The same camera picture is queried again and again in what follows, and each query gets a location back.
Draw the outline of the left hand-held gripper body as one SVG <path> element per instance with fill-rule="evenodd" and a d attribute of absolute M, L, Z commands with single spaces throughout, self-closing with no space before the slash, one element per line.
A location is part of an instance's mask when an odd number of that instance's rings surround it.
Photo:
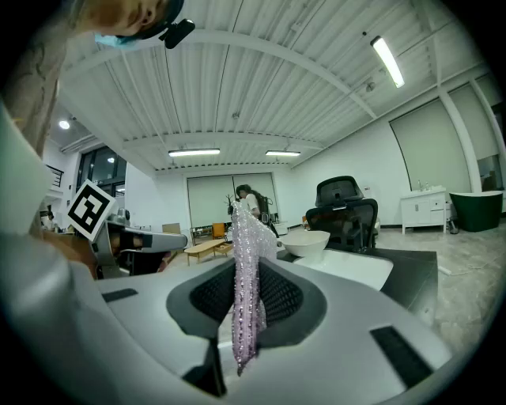
<path fill-rule="evenodd" d="M 67 211 L 70 224 L 89 241 L 104 278 L 151 274 L 154 256 L 186 247 L 183 234 L 155 233 L 130 226 L 129 212 L 90 180 L 80 187 Z"/>

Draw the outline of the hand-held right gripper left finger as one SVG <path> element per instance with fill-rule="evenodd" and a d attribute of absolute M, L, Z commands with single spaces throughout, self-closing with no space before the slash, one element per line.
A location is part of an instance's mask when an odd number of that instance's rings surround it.
<path fill-rule="evenodd" d="M 131 337 L 166 369 L 212 395 L 227 392 L 219 327 L 234 299 L 235 262 L 218 259 L 156 274 L 99 281 Z"/>

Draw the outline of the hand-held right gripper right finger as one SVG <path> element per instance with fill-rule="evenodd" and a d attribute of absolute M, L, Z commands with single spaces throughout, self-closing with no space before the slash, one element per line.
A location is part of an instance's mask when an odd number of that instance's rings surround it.
<path fill-rule="evenodd" d="M 393 273 L 391 261 L 340 255 L 325 271 L 276 263 L 316 285 L 327 312 L 301 343 L 261 349 L 232 382 L 224 403 L 381 403 L 408 388 L 396 365 L 417 375 L 451 359 L 430 326 L 380 291 Z"/>

